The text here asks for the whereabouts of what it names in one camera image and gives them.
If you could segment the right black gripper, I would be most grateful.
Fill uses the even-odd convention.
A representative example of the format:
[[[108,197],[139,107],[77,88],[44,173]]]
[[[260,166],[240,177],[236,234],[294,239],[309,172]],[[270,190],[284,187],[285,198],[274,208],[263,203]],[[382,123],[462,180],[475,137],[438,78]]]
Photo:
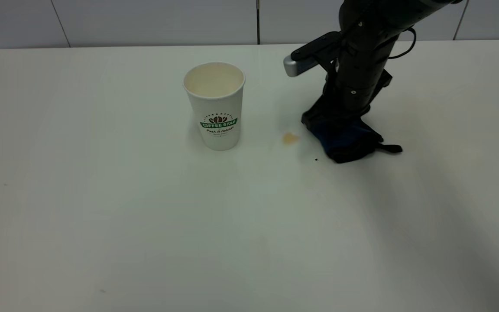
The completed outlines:
[[[334,81],[324,90],[327,111],[343,118],[360,117],[369,112],[392,48],[392,38],[369,50],[344,39]]]

